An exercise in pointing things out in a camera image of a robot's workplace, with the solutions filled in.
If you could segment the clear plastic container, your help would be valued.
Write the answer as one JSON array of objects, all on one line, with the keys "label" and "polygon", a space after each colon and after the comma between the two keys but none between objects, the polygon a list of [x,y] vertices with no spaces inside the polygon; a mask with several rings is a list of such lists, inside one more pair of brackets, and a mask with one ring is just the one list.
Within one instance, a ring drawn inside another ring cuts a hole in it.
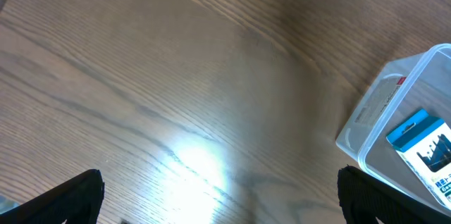
[{"label": "clear plastic container", "polygon": [[386,136],[418,110],[450,127],[450,45],[387,63],[336,139],[370,176],[445,215],[447,209],[424,187]]}]

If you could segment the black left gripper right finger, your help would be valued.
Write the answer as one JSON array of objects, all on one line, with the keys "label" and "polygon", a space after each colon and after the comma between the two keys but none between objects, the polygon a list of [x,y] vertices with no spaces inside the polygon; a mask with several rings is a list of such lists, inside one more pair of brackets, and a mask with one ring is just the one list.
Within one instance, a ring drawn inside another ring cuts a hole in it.
[{"label": "black left gripper right finger", "polygon": [[338,171],[339,205],[347,224],[448,224],[440,213],[354,166]]}]

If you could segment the blue white screwdriver box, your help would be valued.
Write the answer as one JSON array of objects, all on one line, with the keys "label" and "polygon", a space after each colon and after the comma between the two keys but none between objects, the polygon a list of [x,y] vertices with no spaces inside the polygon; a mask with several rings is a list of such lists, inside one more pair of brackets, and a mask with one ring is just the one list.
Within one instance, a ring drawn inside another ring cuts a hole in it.
[{"label": "blue white screwdriver box", "polygon": [[386,139],[424,187],[450,208],[450,127],[424,109],[393,129]]}]

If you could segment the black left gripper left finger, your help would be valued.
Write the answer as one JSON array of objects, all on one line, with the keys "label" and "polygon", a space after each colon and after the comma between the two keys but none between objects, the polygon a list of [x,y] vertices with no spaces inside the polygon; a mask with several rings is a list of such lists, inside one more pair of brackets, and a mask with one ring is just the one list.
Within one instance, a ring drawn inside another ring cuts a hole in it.
[{"label": "black left gripper left finger", "polygon": [[104,200],[104,181],[97,169],[1,214],[1,224],[96,224]]}]

